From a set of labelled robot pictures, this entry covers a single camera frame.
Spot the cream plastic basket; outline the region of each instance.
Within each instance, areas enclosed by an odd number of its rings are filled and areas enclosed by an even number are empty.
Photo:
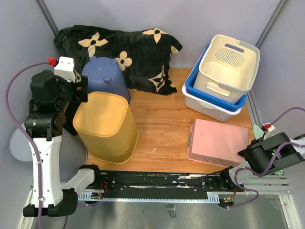
[[[255,46],[216,35],[201,60],[194,88],[235,104],[251,89],[259,60]]]

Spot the red connector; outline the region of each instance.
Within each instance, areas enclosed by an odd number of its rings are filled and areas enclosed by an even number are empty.
[[[270,123],[264,125],[264,128],[265,128],[266,130],[269,129],[270,127],[271,127],[271,124],[270,124]]]
[[[52,65],[54,67],[58,64],[55,58],[48,58],[48,61],[50,61],[49,65]]]

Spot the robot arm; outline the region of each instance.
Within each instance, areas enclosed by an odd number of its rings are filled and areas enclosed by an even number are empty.
[[[42,202],[42,215],[71,215],[76,210],[78,195],[87,186],[100,183],[99,169],[95,165],[82,166],[62,186],[59,176],[59,151],[62,128],[66,121],[65,109],[69,102],[87,102],[87,82],[86,77],[75,76],[74,60],[67,57],[60,58],[54,73],[44,70],[32,77],[32,100],[25,127],[39,150],[41,161],[37,161],[30,144],[34,181],[31,203],[23,209],[25,217],[38,216],[39,202]],[[37,163],[41,163],[41,177]],[[39,179],[42,179],[43,198],[39,198]]]
[[[216,177],[204,178],[206,191],[209,187],[217,191],[233,191],[253,175],[263,177],[303,162],[305,135],[294,139],[290,139],[286,133],[271,136],[270,133],[274,129],[270,124],[262,126],[264,135],[253,140],[246,149],[237,153],[244,158],[239,166],[225,168]]]

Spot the plastic container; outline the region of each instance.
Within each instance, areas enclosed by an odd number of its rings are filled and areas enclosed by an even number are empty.
[[[10,139],[10,152],[19,161],[33,161],[29,141],[19,129],[15,130]],[[87,156],[87,148],[82,140],[62,129],[59,153],[61,182],[70,180],[76,175],[79,167],[86,164]]]
[[[205,100],[209,103],[212,103],[218,107],[221,107],[227,111],[237,111],[239,108],[242,108],[245,101],[246,101],[246,98],[247,98],[247,95],[244,94],[238,101],[236,104],[231,104],[229,102],[226,102],[224,100],[221,100],[219,98],[216,98],[210,94],[207,94],[207,93],[204,93],[204,92],[201,92],[195,88],[193,88],[193,85],[195,83],[195,80],[196,80],[196,77],[197,77],[197,74],[199,72],[199,64],[200,64],[200,61],[201,59],[203,58],[206,50],[208,49],[209,46],[207,46],[204,50],[204,52],[202,53],[202,55],[200,56],[199,60],[197,61],[196,65],[193,67],[193,70],[191,71],[189,77],[187,78],[186,82],[185,82],[185,86],[186,86],[186,91],[188,94],[190,95],[193,95],[197,98],[200,98],[202,100]]]
[[[185,105],[187,107],[221,122],[227,122],[232,116],[238,115],[242,110],[239,108],[237,111],[228,111],[205,100],[190,95],[186,91],[185,84],[182,87],[182,93],[185,95]]]
[[[252,88],[260,60],[253,45],[216,35],[203,56],[194,88],[235,104]]]
[[[186,156],[189,160],[235,167],[244,161],[237,152],[247,146],[247,128],[196,119],[190,128]]]
[[[130,102],[123,72],[116,59],[108,57],[91,57],[82,70],[88,77],[88,92],[108,92],[123,96]]]
[[[127,100],[106,92],[92,92],[73,119],[73,126],[92,156],[121,164],[133,155],[139,136]]]

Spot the black pillow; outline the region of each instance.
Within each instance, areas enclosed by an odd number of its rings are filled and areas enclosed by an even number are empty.
[[[78,73],[92,56],[115,58],[127,87],[163,95],[177,92],[168,71],[170,54],[178,53],[182,45],[160,29],[124,32],[75,25],[60,30],[54,43],[75,60]]]

